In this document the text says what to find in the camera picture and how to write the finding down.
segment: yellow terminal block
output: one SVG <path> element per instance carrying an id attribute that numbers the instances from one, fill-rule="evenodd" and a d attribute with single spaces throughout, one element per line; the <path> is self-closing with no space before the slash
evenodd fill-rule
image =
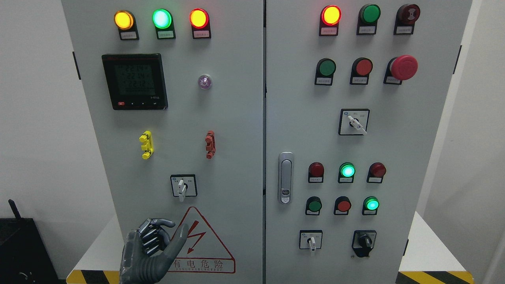
<path id="1" fill-rule="evenodd" d="M 138 140 L 140 141 L 140 143 L 142 143 L 142 145 L 140 145 L 140 149 L 144 151 L 144 153 L 142 154 L 142 158 L 144 160 L 149 159 L 155 152 L 155 149 L 153 147 L 153 135 L 151 134 L 151 131 L 149 130 L 144 131 L 144 133 L 142 133 L 142 135 L 138 138 Z"/>

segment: green indicator light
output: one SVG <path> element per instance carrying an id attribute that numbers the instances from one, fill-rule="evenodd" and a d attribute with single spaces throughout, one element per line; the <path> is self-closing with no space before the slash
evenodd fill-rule
<path id="1" fill-rule="evenodd" d="M 376 197 L 368 197 L 365 199 L 365 207 L 368 210 L 377 210 L 379 208 L 379 201 Z"/>
<path id="2" fill-rule="evenodd" d="M 367 5 L 362 9 L 361 19 L 367 24 L 375 23 L 379 20 L 380 8 L 375 4 Z"/>
<path id="3" fill-rule="evenodd" d="M 312 212 L 318 212 L 323 206 L 318 201 L 312 201 L 309 203 L 309 210 Z"/>
<path id="4" fill-rule="evenodd" d="M 165 9 L 153 12 L 153 23 L 158 29 L 166 29 L 172 24 L 172 15 Z"/>
<path id="5" fill-rule="evenodd" d="M 319 72 L 325 76 L 330 76 L 335 72 L 335 63 L 331 60 L 326 60 L 319 66 Z"/>
<path id="6" fill-rule="evenodd" d="M 344 163 L 340 166 L 340 174 L 344 177 L 352 177 L 355 171 L 354 165 L 351 163 Z"/>

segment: red lightning bolt symbol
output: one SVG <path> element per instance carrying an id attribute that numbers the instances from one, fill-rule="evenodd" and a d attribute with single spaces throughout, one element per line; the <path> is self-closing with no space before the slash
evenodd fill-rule
<path id="1" fill-rule="evenodd" d="M 198 221 L 193 222 L 193 225 L 191 225 L 191 228 L 189 228 L 189 231 L 188 231 L 188 239 L 189 239 L 189 238 L 192 238 L 192 237 L 194 237 L 194 236 L 197 236 L 197 235 L 198 235 L 198 236 L 200 236 L 200 237 L 198 238 L 198 240 L 196 240 L 196 242 L 194 242 L 194 245 L 193 245 L 191 248 L 189 248 L 189 249 L 188 249 L 188 253 L 187 253 L 187 254 L 189 254 L 190 252 L 194 251 L 194 249 L 193 249 L 193 248 L 194 248 L 194 246 L 196 246 L 196 244 L 198 244 L 198 242 L 199 242 L 199 241 L 200 241 L 200 240 L 204 237 L 204 235 L 207 233 L 207 232 L 203 232 L 203 233 L 196 233 L 196 234 L 193 234 L 193 235 L 189 235 L 189 234 L 191 234 L 191 232 L 192 232 L 192 231 L 196 228 L 196 226 L 198 225 L 198 223 L 199 223 Z"/>

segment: black and yellow hazard stripe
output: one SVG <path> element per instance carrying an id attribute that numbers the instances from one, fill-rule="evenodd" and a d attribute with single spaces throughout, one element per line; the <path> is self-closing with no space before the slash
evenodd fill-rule
<path id="1" fill-rule="evenodd" d="M 118 284 L 119 271 L 73 270 L 67 284 Z M 467 271 L 398 272 L 396 284 L 475 284 Z"/>
<path id="2" fill-rule="evenodd" d="M 73 270 L 67 284 L 118 284 L 119 271 Z"/>
<path id="3" fill-rule="evenodd" d="M 396 284 L 475 284 L 467 271 L 398 272 Z"/>

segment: electrical control cabinet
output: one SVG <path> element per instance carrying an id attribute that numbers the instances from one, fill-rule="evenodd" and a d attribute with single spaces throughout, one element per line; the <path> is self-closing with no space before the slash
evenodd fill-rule
<path id="1" fill-rule="evenodd" d="M 122 235 L 183 220 L 162 283 L 261 283 L 263 0 L 62 3 Z"/>
<path id="2" fill-rule="evenodd" d="M 162 282 L 394 282 L 471 0 L 62 3 L 122 234 L 190 226 Z"/>
<path id="3" fill-rule="evenodd" d="M 471 0 L 266 5 L 266 283 L 394 283 Z"/>

